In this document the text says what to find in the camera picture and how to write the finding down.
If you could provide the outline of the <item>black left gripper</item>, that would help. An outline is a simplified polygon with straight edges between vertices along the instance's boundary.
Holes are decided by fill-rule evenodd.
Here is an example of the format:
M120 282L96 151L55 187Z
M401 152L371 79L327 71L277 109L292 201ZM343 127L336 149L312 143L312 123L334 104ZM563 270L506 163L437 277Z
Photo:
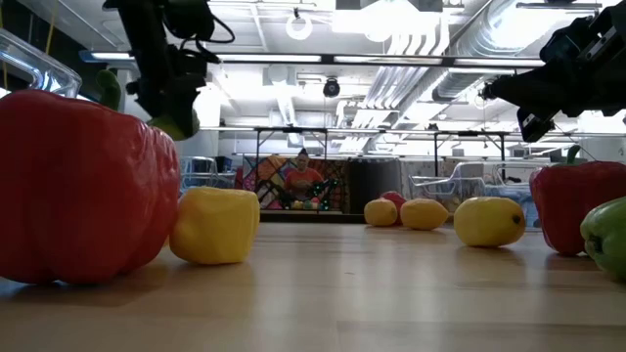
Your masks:
M133 49L128 52L139 77L125 85L129 95L151 116L167 115L182 134L194 137L200 121L193 107L198 89L205 85L208 64L220 64L214 53L197 42L197 51L168 44L162 50Z

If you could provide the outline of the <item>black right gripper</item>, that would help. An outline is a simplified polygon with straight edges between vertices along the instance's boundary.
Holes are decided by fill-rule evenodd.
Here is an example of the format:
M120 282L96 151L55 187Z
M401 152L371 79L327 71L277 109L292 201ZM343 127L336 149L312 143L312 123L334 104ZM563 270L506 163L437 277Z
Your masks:
M537 142L554 130L558 110L574 117L584 110L612 116L626 109L626 2L556 30L541 49L540 59L546 67L499 76L481 89L485 100L551 107L553 101L546 93L554 87L557 110L517 110L524 142Z

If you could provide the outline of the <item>green bell pepper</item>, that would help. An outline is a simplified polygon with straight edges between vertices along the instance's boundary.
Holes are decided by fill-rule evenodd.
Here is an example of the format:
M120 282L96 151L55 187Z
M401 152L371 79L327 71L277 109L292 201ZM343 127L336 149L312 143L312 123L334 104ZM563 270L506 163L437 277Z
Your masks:
M626 197L593 208L580 225L587 254L614 279L626 282Z
M174 119L166 114L157 118L150 119L147 124L160 129L165 134L167 134L173 141L179 142L193 137L200 130L201 124L194 110L192 111L192 122L193 132L190 136L185 135L180 127L176 124Z

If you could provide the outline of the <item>red bell pepper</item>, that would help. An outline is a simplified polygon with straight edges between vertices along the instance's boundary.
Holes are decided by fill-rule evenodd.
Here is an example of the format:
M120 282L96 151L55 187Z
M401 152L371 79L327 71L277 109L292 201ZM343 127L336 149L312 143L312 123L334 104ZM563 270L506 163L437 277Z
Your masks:
M0 278L106 282L151 262L177 217L172 139L118 111L116 76L99 102L20 90L0 98Z
M580 225L593 208L626 197L626 164L578 161L578 145L566 160L534 171L530 191L548 247L565 256L585 250Z
M402 226L402 219L401 219L401 207L402 205L406 202L405 198L400 195L397 192L394 191L389 191L389 192L385 192L381 195L382 198L385 198L387 200L390 200L391 202L394 203L395 208L396 208L396 212L397 212L397 216L396 216L396 220L394 225L395 226Z

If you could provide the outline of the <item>yellow lemon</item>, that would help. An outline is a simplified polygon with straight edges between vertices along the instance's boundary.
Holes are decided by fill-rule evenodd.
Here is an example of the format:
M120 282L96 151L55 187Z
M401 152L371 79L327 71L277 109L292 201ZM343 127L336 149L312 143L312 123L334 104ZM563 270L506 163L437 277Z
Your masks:
M525 228L522 208L509 198L469 198L454 213L454 230L467 246L512 244L522 237Z
M196 187L182 196L169 247L194 264L245 261L260 223L257 195L237 189Z
M394 225L397 216L395 204L386 198L373 199L364 207L365 221L371 226L387 227Z
M449 217L448 210L438 201L428 198L407 200L400 208L400 218L405 227L430 231L440 227Z

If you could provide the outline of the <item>clear plastic bin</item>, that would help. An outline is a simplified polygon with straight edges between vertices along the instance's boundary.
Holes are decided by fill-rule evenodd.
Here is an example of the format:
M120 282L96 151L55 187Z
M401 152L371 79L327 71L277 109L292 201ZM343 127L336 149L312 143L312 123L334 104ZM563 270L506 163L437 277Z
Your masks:
M517 202L531 222L538 213L530 193L531 174L542 168L536 162L468 161L455 166L449 177L412 176L412 198L431 198L450 213L468 198L500 197Z
M82 84L74 70L4 28L0 28L0 62L24 72L30 89L75 98Z
M226 156L183 156L180 166L179 196L197 187L235 188L236 172L232 170L232 160Z

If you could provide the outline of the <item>overhead light bar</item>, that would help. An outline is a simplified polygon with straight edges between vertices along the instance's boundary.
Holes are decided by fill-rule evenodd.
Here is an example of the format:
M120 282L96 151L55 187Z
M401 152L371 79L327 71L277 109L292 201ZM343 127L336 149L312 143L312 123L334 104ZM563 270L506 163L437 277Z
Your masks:
M184 62L185 55L178 59L178 54L146 55L139 59L128 52L79 52L79 58L90 64L107 63L121 64L136 62L137 66L147 64L171 65ZM225 65L322 65L322 66L441 66L467 68L510 68L531 69L542 66L539 59L519 57L453 57L453 56L390 56L390 55L339 55L339 54L272 54L272 53L218 53L213 54L207 61L199 56L201 63Z

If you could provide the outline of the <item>person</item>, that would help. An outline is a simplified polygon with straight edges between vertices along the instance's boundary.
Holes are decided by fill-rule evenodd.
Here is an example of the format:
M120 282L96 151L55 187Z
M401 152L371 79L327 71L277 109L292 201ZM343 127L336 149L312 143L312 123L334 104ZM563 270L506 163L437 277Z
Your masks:
M316 184L321 183L321 174L309 167L309 155L306 149L301 149L295 158L296 168L287 175L285 187L287 192L296 200L307 200L307 193Z

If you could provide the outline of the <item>black background screen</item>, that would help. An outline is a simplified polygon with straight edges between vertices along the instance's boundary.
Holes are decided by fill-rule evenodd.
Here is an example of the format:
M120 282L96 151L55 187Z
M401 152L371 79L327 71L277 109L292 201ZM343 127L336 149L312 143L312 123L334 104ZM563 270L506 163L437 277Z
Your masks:
M348 162L349 208L362 214L365 205L385 192L401 191L400 162L392 158L352 158Z

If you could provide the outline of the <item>black background rig frame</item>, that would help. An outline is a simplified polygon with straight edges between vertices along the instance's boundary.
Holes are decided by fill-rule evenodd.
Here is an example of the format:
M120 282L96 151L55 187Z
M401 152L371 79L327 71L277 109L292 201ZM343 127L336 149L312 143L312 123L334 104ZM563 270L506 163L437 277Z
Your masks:
M347 137L375 137L378 135L398 135L404 136L408 141L410 137L422 137L428 136L433 143L433 163L434 163L434 177L439 176L439 160L444 156L440 155L438 149L448 140L449 136L453 137L492 137L496 136L499 142L494 142L494 145L500 149L500 160L504 161L505 156L505 140L508 136L511 136L511 132L505 131L474 131L474 130L461 130L461 131L447 131L447 130L406 130L406 129L367 129L367 128L321 128L321 127L253 127L252 130L256 134L256 147L255 147L255 181L261 181L259 175L259 166L262 164L260 160L260 148L261 146L275 133L280 132L282 134L307 134L311 135L317 140L318 144L322 147L322 157L324 160L328 159L328 147L329 136L331 134L344 134Z

